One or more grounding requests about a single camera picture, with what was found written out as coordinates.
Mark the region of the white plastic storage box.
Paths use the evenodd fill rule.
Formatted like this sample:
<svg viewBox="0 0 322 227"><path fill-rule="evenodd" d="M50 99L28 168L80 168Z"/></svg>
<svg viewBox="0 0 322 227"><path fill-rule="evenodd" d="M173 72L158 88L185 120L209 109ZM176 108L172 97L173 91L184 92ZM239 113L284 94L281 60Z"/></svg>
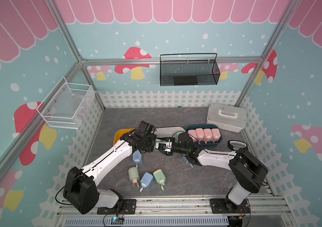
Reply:
<svg viewBox="0 0 322 227"><path fill-rule="evenodd" d="M185 129L182 127L163 127L163 128L156 128L155 135L157 135L156 139L161 139L164 141L168 141L168 137L175 138L174 141L178 142L178 136L185 132Z"/></svg>

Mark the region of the green pencil sharpener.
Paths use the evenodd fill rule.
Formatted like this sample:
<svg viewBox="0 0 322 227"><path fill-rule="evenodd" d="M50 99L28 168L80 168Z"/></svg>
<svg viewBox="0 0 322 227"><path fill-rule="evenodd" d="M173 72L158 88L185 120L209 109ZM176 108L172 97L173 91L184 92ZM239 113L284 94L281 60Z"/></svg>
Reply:
<svg viewBox="0 0 322 227"><path fill-rule="evenodd" d="M161 169L158 169L153 172L153 177L155 181L157 182L157 185L161 187L162 190L164 190L164 186L166 184L166 177Z"/></svg>
<svg viewBox="0 0 322 227"><path fill-rule="evenodd" d="M165 142L164 140L156 139L156 140L155 140L155 147L158 147L158 144L159 144L159 143L164 143L164 142Z"/></svg>

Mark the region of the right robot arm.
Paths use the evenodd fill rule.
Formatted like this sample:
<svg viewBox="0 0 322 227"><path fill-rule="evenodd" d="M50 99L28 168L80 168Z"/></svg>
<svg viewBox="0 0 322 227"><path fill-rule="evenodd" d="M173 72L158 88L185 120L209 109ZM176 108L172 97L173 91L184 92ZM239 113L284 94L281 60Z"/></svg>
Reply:
<svg viewBox="0 0 322 227"><path fill-rule="evenodd" d="M228 141L230 152L217 152L197 146L191 136L182 132L177 138L157 138L154 148L166 156L181 154L191 165L214 166L232 171L237 183L228 192L225 204L239 206L250 194L259 192L268 174L267 167L241 141Z"/></svg>

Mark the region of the yellow plastic storage box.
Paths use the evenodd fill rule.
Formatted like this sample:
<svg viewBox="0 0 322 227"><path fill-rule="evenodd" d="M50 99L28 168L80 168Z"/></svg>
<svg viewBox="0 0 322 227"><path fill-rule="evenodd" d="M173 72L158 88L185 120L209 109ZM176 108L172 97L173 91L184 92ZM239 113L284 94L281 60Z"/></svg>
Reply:
<svg viewBox="0 0 322 227"><path fill-rule="evenodd" d="M121 137L123 134L125 134L125 133L127 133L127 132L129 132L129 131L131 131L131 130L133 130L133 129L132 129L132 128L127 128L127 129L120 129L120 130L118 130L118 131L115 133L113 145L115 145L115 144L120 140L120 137Z"/></svg>

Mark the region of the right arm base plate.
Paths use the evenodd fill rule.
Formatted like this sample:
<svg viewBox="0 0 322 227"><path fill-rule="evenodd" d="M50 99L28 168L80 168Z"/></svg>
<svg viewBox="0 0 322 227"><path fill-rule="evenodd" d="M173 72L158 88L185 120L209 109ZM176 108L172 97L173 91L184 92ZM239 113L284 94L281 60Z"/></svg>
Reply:
<svg viewBox="0 0 322 227"><path fill-rule="evenodd" d="M240 214L250 213L250 205L247 199L244 199L240 205L235 205L229 199L216 198L209 200L213 214Z"/></svg>

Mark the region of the pink pencil sharpener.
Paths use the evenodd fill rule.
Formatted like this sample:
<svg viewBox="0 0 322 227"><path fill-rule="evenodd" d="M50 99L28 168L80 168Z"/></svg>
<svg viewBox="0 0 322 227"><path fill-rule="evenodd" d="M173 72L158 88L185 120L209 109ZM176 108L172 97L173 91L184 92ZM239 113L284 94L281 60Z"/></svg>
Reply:
<svg viewBox="0 0 322 227"><path fill-rule="evenodd" d="M203 129L203 132L204 132L204 139L203 140L205 143L210 142L214 139L212 130L210 128Z"/></svg>
<svg viewBox="0 0 322 227"><path fill-rule="evenodd" d="M187 133L190 135L194 143L198 142L198 136L196 134L196 130L188 130Z"/></svg>
<svg viewBox="0 0 322 227"><path fill-rule="evenodd" d="M213 135L213 140L212 142L217 142L221 138L221 133L218 128L213 128L211 129L212 135Z"/></svg>
<svg viewBox="0 0 322 227"><path fill-rule="evenodd" d="M195 132L196 132L197 140L199 142L204 142L204 139L205 139L204 130L202 128L197 128L195 129Z"/></svg>

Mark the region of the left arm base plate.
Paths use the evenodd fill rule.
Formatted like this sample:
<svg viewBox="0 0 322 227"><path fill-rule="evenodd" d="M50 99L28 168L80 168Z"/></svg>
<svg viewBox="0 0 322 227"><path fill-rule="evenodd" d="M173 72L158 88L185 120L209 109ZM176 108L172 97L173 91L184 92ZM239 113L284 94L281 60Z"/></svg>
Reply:
<svg viewBox="0 0 322 227"><path fill-rule="evenodd" d="M105 215L115 213L117 215L122 214L135 214L136 199L119 199L118 202L112 208L99 207L97 209L98 215Z"/></svg>

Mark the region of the dark teal storage box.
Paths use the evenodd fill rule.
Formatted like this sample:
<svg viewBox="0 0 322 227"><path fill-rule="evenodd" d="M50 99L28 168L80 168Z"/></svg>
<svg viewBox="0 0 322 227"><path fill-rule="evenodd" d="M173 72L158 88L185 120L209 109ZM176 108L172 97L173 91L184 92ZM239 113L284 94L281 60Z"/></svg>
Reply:
<svg viewBox="0 0 322 227"><path fill-rule="evenodd" d="M216 126L216 125L213 125L213 124L197 124L197 125L191 125L191 126L188 126L186 128L186 132L189 133L190 130L196 130L198 128L201 128L201 129L210 129L211 131L213 131L213 129L215 129L215 132L218 132L220 135L219 135L219 139L216 140L216 141L208 141L208 142L205 142L205 141L201 141L201 140L197 140L194 142L194 144L198 147L201 147L203 146L204 148L211 148L211 147L216 147L218 146L219 144L221 144L223 138L222 138L222 135L221 135L221 130Z"/></svg>

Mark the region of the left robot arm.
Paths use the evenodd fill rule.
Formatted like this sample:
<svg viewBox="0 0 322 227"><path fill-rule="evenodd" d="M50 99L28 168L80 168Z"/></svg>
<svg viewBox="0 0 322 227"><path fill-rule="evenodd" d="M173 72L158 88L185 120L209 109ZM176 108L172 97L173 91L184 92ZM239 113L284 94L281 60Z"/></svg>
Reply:
<svg viewBox="0 0 322 227"><path fill-rule="evenodd" d="M93 208L118 209L122 196L115 190L100 190L103 178L122 160L136 151L151 152L157 135L156 127L142 121L138 128L124 133L116 144L90 164L73 167L67 174L63 197L81 214Z"/></svg>

